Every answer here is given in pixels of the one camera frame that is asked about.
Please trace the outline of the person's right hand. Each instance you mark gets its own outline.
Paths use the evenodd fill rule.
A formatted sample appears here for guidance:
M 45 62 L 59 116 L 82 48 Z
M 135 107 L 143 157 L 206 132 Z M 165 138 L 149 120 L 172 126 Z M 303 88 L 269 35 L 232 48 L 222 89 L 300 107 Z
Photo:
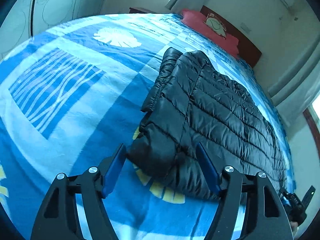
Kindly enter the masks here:
M 298 225 L 297 222 L 291 221 L 291 222 L 290 222 L 290 226 L 291 226 L 291 230 L 292 230 L 293 237 L 295 237 L 295 235 L 296 235 L 296 233 L 297 233 L 297 231 L 298 231 L 298 229 L 299 229 L 299 225 Z

